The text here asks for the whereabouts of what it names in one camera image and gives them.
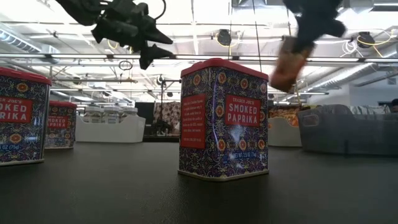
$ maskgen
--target smoked paprika tin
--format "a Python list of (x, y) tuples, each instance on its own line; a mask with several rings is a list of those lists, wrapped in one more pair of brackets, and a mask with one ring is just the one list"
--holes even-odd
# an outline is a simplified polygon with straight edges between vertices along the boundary
[(181, 78), (178, 172), (210, 181), (268, 173), (268, 76), (214, 58)]
[(76, 109), (77, 105), (74, 103), (50, 101), (45, 149), (73, 149)]
[(0, 166), (42, 162), (51, 80), (0, 68)]

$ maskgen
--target red lid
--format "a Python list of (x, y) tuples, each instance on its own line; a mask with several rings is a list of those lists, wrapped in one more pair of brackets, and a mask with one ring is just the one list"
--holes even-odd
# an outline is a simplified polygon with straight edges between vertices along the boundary
[(50, 101), (50, 106), (66, 106), (66, 107), (77, 108), (77, 105), (74, 103), (62, 102), (62, 101)]
[(44, 83), (47, 85), (52, 85), (51, 80), (49, 80), (48, 78), (45, 78), (42, 75), (28, 73), (28, 72), (15, 71), (10, 68), (0, 67), (0, 76), (1, 75), (11, 77), (11, 78), (19, 78), (22, 80), (28, 80), (28, 81), (32, 81), (32, 82), (38, 82), (38, 83)]
[(236, 70), (241, 73), (245, 73), (245, 74), (252, 75), (255, 77), (263, 78), (268, 81), (268, 75), (265, 73), (253, 70), (251, 68), (247, 68), (242, 65), (238, 65), (236, 63), (230, 62), (229, 60), (224, 60), (221, 58), (212, 58), (209, 60), (205, 60), (204, 62), (195, 63), (190, 68), (186, 68), (186, 69), (182, 70), (181, 77), (183, 77), (184, 75), (192, 74), (196, 71), (199, 71), (199, 70), (202, 70), (202, 69), (208, 68), (208, 67), (230, 68), (230, 69)]

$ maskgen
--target ornate blue pattern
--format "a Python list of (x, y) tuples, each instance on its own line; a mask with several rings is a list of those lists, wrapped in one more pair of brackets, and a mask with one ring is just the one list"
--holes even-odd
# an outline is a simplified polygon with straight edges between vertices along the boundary
[(44, 148), (73, 148), (76, 130), (76, 108), (50, 105), (49, 116), (67, 116), (66, 128), (47, 128)]
[(0, 75), (0, 96), (33, 102), (29, 123), (0, 123), (0, 164), (42, 159), (49, 86)]
[[(179, 169), (204, 177), (232, 177), (267, 170), (266, 92), (267, 80), (228, 68), (211, 67), (185, 75), (182, 98), (206, 93), (206, 147), (180, 146)], [(260, 126), (227, 125), (226, 95), (260, 100)]]

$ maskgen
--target red label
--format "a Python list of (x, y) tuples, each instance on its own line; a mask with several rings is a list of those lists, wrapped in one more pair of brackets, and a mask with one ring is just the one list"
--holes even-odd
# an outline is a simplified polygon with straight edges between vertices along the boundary
[(49, 116), (47, 120), (48, 128), (67, 128), (68, 127), (68, 116)]
[(0, 122), (30, 123), (32, 100), (0, 96)]
[(205, 99), (205, 94), (182, 99), (182, 147), (205, 148)]
[(226, 124), (260, 126), (261, 101), (234, 95), (226, 95)]

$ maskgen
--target person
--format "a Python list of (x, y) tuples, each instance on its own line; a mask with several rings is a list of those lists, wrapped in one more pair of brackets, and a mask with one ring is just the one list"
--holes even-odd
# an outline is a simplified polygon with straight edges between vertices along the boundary
[(346, 27), (335, 18), (342, 0), (284, 0), (286, 7), (297, 16), (296, 38), (286, 38), (279, 52), (279, 58), (270, 86), (290, 92), (296, 79), (313, 51), (314, 41), (328, 34), (341, 37)]
[(398, 98), (391, 101), (391, 112), (398, 113)]

